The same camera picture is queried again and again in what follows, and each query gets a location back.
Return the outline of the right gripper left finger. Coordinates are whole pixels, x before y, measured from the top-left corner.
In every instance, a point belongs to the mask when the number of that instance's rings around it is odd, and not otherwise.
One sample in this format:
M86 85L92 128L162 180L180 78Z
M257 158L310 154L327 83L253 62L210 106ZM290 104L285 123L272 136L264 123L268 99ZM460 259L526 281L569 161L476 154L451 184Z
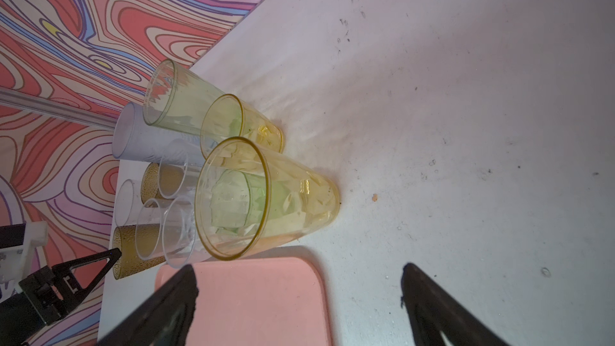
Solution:
M185 345L199 294L192 266L177 271L99 345Z

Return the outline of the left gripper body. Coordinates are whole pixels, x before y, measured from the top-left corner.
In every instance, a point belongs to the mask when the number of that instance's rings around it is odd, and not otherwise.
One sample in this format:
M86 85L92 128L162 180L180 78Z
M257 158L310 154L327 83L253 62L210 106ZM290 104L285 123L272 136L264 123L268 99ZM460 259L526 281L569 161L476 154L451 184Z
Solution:
M31 270L37 248L48 243L48 224L1 227L1 344L22 345L40 329L67 316L57 293L68 263Z

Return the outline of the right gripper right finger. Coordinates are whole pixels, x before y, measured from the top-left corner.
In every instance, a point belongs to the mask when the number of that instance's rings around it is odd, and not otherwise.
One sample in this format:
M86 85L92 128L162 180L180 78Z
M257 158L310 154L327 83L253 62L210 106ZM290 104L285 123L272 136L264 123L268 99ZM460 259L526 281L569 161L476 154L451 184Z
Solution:
M401 306L416 345L505 345L416 264L404 266Z

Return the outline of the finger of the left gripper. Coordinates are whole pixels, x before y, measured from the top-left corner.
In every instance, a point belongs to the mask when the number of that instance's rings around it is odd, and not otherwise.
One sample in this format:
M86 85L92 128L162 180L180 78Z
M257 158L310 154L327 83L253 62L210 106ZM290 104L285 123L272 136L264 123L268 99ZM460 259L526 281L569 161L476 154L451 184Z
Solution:
M118 248L112 248L94 255L56 264L51 268L54 273L54 286L62 298L86 298L105 278L107 273L113 269L121 255L122 252ZM101 269L87 286L83 286L75 273L77 270L91 265L101 266Z

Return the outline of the clear faceted cup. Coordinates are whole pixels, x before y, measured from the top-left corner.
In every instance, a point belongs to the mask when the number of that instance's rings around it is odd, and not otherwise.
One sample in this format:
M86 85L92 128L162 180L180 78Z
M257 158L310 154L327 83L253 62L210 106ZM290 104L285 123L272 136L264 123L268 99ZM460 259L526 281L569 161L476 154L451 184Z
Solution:
M152 198L139 211L135 227L135 249L141 260L150 260L163 255L163 221L171 200Z
M174 269L211 258L197 232L192 197L171 202L163 221L162 246L167 264Z

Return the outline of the brown dimpled cup front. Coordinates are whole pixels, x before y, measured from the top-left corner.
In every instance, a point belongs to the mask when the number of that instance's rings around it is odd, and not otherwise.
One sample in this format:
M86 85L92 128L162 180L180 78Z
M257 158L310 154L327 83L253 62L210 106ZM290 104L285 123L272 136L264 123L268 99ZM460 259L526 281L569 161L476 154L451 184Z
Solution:
M122 252L121 258L113 267L116 280L153 268L165 261L163 256L149 260L139 258L135 249L135 227L136 225L127 225L114 230L112 248L118 248Z

